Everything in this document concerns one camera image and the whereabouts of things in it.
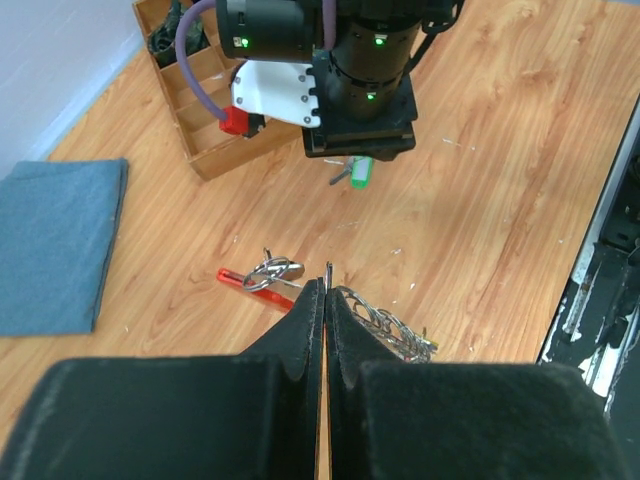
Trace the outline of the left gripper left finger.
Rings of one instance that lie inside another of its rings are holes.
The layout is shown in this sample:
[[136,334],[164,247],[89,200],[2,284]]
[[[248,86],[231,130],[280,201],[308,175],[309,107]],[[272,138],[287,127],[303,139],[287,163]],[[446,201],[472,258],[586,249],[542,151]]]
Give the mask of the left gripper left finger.
[[5,479],[313,479],[325,287],[236,355],[72,358],[35,386]]

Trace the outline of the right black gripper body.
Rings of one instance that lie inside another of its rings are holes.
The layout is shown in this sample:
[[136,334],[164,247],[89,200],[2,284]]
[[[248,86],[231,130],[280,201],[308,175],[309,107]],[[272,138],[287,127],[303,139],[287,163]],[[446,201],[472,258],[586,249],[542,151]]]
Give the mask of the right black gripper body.
[[316,113],[321,119],[317,128],[303,128],[305,155],[309,158],[367,156],[380,161],[393,161],[416,146],[413,122],[418,118],[413,86],[404,76],[386,111],[372,122],[348,119],[330,106],[324,92],[326,73],[317,72],[318,97]]

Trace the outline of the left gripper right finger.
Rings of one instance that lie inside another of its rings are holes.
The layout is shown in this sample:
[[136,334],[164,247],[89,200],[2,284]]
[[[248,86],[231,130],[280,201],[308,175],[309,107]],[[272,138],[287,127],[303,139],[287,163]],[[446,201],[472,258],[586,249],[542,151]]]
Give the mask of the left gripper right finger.
[[408,363],[326,297],[334,479],[624,479],[595,394],[557,364]]

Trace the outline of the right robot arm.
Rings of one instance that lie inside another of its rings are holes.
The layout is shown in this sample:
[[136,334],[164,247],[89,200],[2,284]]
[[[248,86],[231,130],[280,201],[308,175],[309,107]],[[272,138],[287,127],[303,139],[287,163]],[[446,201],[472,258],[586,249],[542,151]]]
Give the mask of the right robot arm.
[[219,1],[226,57],[300,64],[317,106],[305,154],[392,161],[416,145],[410,74],[459,19],[461,1]]

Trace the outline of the key with green tag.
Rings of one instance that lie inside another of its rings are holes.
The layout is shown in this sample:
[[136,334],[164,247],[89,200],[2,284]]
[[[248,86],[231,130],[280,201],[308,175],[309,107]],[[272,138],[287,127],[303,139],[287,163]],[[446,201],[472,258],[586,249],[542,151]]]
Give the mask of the key with green tag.
[[329,185],[334,186],[341,180],[348,178],[353,188],[365,189],[369,185],[373,166],[374,159],[371,157],[351,156],[342,171],[329,180]]

